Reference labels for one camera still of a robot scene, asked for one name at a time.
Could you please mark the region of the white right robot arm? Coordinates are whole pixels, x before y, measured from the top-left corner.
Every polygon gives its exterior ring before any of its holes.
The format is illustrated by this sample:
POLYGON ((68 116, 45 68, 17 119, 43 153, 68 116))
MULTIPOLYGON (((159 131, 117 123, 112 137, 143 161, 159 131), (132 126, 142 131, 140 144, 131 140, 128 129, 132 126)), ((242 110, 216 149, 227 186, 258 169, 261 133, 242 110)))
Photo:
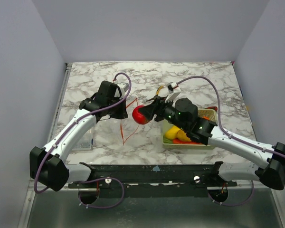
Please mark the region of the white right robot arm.
POLYGON ((285 187, 285 144, 270 145, 232 133, 216 122, 199 117, 198 108, 189 99, 165 102, 157 97, 151 104, 135 108, 144 117, 144 123, 167 120, 186 133, 191 141, 218 147, 250 162, 220 165, 209 174, 209 181, 220 186, 225 181, 259 181, 263 185, 283 190, 285 187))

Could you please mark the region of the red toy apple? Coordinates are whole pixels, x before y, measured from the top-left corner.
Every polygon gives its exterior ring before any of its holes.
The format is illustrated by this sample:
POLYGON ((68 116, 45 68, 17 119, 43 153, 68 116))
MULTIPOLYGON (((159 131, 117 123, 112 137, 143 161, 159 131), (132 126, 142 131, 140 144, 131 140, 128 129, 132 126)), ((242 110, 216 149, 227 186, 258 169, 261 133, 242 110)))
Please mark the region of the red toy apple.
POLYGON ((133 112, 132 112, 133 119, 135 120, 136 123, 138 123, 140 125, 145 125, 150 121, 143 114, 141 114, 139 112, 139 109, 143 108, 143 107, 144 107, 144 105, 139 105, 139 106, 135 107, 133 112))

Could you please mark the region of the green perforated plastic basket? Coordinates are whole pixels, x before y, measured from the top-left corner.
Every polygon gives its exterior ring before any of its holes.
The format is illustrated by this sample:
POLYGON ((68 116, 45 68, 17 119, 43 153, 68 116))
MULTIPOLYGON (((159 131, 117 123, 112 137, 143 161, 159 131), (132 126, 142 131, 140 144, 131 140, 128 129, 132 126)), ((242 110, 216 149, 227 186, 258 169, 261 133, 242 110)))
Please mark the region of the green perforated plastic basket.
MULTIPOLYGON (((199 117, 208 116, 211 121, 217 121, 217 112, 210 109, 199 109, 199 117)), ((167 120, 162 121, 161 125, 161 136, 162 136, 162 147, 165 149, 190 149, 190 150, 213 150, 215 147, 210 145, 184 145, 184 144, 173 144, 172 140, 169 140, 165 137, 165 133, 171 129, 174 125, 169 123, 167 120)))

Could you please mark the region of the yellow toy bell pepper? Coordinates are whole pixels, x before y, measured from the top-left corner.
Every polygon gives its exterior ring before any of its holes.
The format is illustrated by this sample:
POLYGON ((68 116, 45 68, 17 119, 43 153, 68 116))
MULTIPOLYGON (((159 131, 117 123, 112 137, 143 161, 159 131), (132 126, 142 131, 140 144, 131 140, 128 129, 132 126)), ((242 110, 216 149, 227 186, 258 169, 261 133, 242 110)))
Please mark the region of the yellow toy bell pepper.
POLYGON ((179 130, 176 134, 176 137, 185 142, 191 142, 192 140, 186 135, 183 130, 179 130))

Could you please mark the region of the clear zip bag orange zipper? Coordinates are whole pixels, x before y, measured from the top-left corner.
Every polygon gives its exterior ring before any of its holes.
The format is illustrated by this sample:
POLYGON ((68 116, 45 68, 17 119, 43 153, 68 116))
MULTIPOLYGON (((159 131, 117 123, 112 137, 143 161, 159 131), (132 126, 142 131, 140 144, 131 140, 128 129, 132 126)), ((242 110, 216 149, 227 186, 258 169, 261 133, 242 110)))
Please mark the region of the clear zip bag orange zipper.
POLYGON ((126 102, 128 118, 117 120, 111 117, 106 117, 101 120, 97 124, 97 127, 100 128, 100 132, 97 130, 99 136, 108 139, 110 143, 116 143, 124 146, 127 140, 136 133, 140 126, 132 117, 134 108, 139 105, 140 101, 138 97, 135 97, 133 100, 126 102))

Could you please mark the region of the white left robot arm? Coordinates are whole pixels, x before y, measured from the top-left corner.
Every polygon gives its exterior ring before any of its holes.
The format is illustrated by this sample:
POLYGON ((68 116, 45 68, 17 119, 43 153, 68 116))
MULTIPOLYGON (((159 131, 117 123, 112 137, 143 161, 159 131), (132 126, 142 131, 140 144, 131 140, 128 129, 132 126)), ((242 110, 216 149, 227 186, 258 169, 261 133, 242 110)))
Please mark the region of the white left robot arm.
POLYGON ((79 109, 66 127, 42 148, 34 147, 29 154, 30 176, 34 184, 41 183, 46 189, 61 190, 65 184, 80 182, 90 188, 96 176, 87 164, 66 165, 73 147, 84 134, 93 128, 102 117, 125 119, 126 98, 132 84, 103 81, 98 91, 81 101, 79 109))

